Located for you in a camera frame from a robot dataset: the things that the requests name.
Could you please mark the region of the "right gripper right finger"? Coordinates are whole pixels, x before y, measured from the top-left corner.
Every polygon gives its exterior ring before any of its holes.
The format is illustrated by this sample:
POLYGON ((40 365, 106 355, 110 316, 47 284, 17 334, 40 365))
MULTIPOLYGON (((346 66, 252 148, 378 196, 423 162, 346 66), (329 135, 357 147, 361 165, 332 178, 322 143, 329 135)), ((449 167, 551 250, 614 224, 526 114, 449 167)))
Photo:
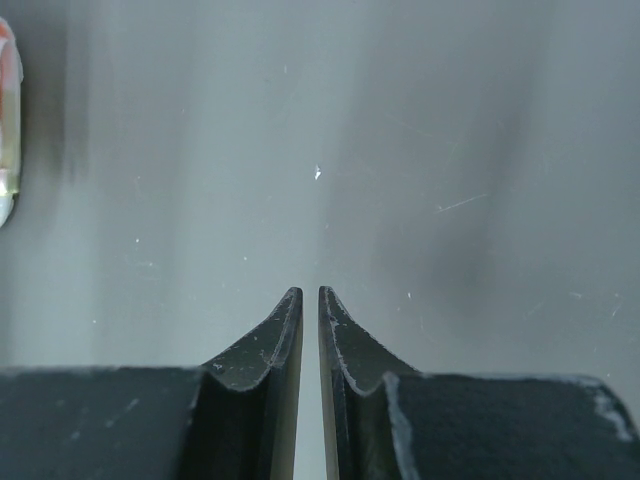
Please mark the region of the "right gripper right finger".
POLYGON ((335 290, 318 293, 318 338, 329 479, 399 479, 384 375, 416 374, 350 315, 335 290))

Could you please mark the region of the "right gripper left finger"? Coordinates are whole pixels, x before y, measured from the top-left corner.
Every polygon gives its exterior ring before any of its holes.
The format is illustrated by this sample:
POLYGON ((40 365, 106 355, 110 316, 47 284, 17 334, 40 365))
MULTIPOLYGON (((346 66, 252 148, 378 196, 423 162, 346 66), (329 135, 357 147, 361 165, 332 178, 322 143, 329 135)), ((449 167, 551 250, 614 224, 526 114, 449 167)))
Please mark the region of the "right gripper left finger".
POLYGON ((181 479, 290 479, 294 473, 303 292, 202 364, 181 479))

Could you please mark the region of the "orange fox pattern towel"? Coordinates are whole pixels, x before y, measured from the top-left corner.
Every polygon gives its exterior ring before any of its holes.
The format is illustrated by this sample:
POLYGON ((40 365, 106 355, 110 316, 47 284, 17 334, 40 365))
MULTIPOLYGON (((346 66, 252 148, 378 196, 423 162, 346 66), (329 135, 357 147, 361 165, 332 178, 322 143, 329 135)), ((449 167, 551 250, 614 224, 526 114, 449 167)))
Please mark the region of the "orange fox pattern towel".
POLYGON ((21 177, 21 85, 24 78, 16 37, 1 19, 1 225, 12 213, 21 177))

